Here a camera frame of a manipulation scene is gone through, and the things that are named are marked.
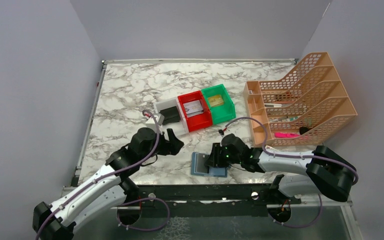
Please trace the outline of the blue card holder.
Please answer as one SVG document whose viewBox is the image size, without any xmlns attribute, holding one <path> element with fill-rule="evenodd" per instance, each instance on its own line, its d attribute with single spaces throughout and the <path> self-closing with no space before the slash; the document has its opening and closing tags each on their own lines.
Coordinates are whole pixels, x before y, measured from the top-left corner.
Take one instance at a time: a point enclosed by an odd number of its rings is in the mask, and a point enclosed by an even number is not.
<svg viewBox="0 0 384 240">
<path fill-rule="evenodd" d="M 226 178 L 228 176 L 228 169 L 226 167 L 209 167 L 209 174 L 205 175 L 193 175 L 193 176 L 202 176 L 202 177 L 220 177 Z"/>
</svg>

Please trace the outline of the black VIP credit card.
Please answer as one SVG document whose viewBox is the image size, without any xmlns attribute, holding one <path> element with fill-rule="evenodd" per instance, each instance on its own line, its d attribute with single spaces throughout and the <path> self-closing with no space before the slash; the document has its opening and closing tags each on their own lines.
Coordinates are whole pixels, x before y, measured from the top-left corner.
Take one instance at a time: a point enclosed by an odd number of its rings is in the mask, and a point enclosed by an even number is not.
<svg viewBox="0 0 384 240">
<path fill-rule="evenodd" d="M 210 169 L 205 165 L 208 154 L 193 152 L 191 158 L 191 174 L 192 175 L 207 175 Z"/>
</svg>

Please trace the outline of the gold credit card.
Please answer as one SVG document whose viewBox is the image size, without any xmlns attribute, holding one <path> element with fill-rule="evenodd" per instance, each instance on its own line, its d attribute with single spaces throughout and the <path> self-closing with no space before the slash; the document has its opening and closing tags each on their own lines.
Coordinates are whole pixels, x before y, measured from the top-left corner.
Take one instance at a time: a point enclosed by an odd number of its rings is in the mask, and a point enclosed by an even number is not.
<svg viewBox="0 0 384 240">
<path fill-rule="evenodd" d="M 221 94 L 210 96 L 207 100 L 211 108 L 222 106 L 225 103 Z"/>
</svg>

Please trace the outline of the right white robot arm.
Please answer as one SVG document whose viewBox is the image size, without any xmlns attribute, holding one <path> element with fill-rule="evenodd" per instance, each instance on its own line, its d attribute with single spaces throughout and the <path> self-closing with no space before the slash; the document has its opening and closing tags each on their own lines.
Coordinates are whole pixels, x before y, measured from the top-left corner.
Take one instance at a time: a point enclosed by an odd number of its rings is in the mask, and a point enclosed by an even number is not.
<svg viewBox="0 0 384 240">
<path fill-rule="evenodd" d="M 274 192 L 282 198 L 322 194 L 346 202 L 357 179 L 357 169 L 324 145 L 313 151 L 284 152 L 271 147 L 249 147 L 234 134 L 212 145 L 205 159 L 207 167 L 226 168 L 239 164 L 247 172 L 280 172 Z"/>
</svg>

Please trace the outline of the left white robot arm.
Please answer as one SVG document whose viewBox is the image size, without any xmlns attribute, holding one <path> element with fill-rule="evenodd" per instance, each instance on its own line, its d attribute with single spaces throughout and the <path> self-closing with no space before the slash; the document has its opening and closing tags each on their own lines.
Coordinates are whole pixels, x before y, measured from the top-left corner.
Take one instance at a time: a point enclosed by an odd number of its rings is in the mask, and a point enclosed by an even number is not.
<svg viewBox="0 0 384 240">
<path fill-rule="evenodd" d="M 75 232 L 101 210 L 143 201 L 130 179 L 153 156 L 177 155 L 184 143 L 173 130 L 166 133 L 140 128 L 130 143 L 113 152 L 96 173 L 67 195 L 33 210 L 32 228 L 37 240 L 71 240 Z"/>
</svg>

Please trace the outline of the stack of cards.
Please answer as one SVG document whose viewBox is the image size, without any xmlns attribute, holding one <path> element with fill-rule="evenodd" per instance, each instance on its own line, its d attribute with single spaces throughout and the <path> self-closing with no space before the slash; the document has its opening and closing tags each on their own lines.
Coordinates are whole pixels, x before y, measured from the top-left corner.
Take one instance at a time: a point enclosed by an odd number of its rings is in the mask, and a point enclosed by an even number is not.
<svg viewBox="0 0 384 240">
<path fill-rule="evenodd" d="M 190 118 L 196 115 L 200 115 L 204 112 L 200 100 L 194 100 L 190 102 L 186 102 L 183 104 L 183 108 L 185 110 L 186 117 Z"/>
</svg>

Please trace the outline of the black wallet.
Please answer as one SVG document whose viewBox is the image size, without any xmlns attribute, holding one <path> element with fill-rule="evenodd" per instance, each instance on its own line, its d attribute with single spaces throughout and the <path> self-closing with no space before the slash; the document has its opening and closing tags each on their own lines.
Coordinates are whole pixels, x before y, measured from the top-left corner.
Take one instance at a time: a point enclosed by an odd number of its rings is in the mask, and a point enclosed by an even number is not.
<svg viewBox="0 0 384 240">
<path fill-rule="evenodd" d="M 162 109 L 159 113 L 163 116 L 163 122 L 162 122 L 163 126 L 172 124 L 172 123 L 178 123 L 181 120 L 181 115 L 176 106 Z"/>
</svg>

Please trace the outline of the white red box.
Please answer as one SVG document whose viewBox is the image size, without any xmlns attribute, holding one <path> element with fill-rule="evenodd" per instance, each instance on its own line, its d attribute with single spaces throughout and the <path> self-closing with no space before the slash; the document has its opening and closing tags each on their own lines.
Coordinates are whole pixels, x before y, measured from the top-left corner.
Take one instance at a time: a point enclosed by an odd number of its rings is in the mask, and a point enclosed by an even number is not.
<svg viewBox="0 0 384 240">
<path fill-rule="evenodd" d="M 277 149 L 275 149 L 275 148 L 273 148 L 273 147 L 271 147 L 271 146 L 269 146 L 269 145 L 266 145 L 266 146 L 265 146 L 265 150 L 266 150 L 267 152 L 270 152 L 270 153 L 276 153 L 276 152 L 278 152 Z"/>
</svg>

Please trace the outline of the red plastic bin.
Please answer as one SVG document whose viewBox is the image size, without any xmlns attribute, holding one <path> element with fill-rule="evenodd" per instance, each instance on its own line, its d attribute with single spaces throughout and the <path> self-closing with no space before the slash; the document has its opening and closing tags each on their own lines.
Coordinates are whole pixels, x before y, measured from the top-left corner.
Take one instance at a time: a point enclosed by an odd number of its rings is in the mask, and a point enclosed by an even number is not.
<svg viewBox="0 0 384 240">
<path fill-rule="evenodd" d="M 210 108 L 200 90 L 179 95 L 177 97 L 180 105 L 180 110 L 185 117 L 185 122 L 189 132 L 194 132 L 200 129 L 208 128 L 213 125 L 212 114 Z M 184 104 L 198 101 L 202 108 L 202 113 L 194 116 L 188 116 Z"/>
</svg>

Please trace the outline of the green plastic bin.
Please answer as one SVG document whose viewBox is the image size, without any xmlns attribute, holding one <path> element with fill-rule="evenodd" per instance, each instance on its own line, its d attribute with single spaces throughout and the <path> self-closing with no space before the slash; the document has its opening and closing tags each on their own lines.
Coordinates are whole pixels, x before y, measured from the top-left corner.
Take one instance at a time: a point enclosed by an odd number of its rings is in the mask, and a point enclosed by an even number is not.
<svg viewBox="0 0 384 240">
<path fill-rule="evenodd" d="M 233 100 L 231 99 L 227 89 L 223 84 L 204 88 L 201 90 L 201 92 L 210 109 L 212 122 L 214 125 L 228 122 L 236 118 L 235 104 L 233 103 Z M 210 107 L 207 98 L 214 95 L 221 95 L 224 100 L 224 105 Z"/>
</svg>

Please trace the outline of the pink marker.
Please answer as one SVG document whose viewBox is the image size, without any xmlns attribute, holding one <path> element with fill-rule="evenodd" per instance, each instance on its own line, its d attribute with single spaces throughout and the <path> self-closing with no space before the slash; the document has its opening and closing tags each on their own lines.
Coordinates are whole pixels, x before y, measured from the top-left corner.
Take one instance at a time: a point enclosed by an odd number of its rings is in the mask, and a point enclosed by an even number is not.
<svg viewBox="0 0 384 240">
<path fill-rule="evenodd" d="M 275 132 L 274 137 L 279 139 L 286 139 L 286 138 L 296 138 L 299 137 L 299 133 L 293 133 L 293 132 Z"/>
</svg>

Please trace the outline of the pens in organizer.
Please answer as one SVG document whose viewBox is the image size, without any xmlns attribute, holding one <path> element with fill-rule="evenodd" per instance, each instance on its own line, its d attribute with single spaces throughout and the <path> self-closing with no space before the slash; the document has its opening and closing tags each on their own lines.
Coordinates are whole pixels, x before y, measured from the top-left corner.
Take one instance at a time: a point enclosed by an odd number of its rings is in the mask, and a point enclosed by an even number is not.
<svg viewBox="0 0 384 240">
<path fill-rule="evenodd" d="M 275 102 L 269 102 L 265 103 L 264 106 L 266 108 L 282 108 L 282 107 L 288 107 L 292 104 L 292 101 L 281 101 L 279 103 Z M 291 122 L 299 118 L 299 115 L 291 116 L 291 115 L 285 115 L 285 116 L 278 116 L 278 117 L 270 117 L 269 122 L 270 123 L 277 123 L 277 122 Z"/>
</svg>

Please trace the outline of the orange file organizer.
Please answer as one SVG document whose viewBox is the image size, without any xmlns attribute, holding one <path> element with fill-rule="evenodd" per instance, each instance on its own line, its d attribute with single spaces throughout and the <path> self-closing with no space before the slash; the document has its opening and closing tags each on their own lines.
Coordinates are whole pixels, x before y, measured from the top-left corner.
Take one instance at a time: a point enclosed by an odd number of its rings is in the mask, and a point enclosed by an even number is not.
<svg viewBox="0 0 384 240">
<path fill-rule="evenodd" d="M 272 147 L 320 145 L 348 124 L 358 113 L 327 52 L 311 52 L 279 80 L 247 81 L 243 90 L 253 145 Z M 286 107 L 265 103 L 292 102 Z M 299 116 L 293 121 L 269 118 Z M 275 138 L 274 133 L 299 137 Z"/>
</svg>

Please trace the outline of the black mounting rail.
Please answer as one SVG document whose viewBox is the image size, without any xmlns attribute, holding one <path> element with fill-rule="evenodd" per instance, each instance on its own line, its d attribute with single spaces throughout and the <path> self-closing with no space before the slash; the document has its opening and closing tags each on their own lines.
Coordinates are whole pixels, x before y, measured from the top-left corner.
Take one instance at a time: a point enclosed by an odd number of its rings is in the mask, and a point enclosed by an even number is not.
<svg viewBox="0 0 384 240">
<path fill-rule="evenodd" d="M 123 219 L 170 217 L 267 217 L 268 206 L 300 204 L 272 183 L 139 185 L 139 203 L 117 206 Z"/>
</svg>

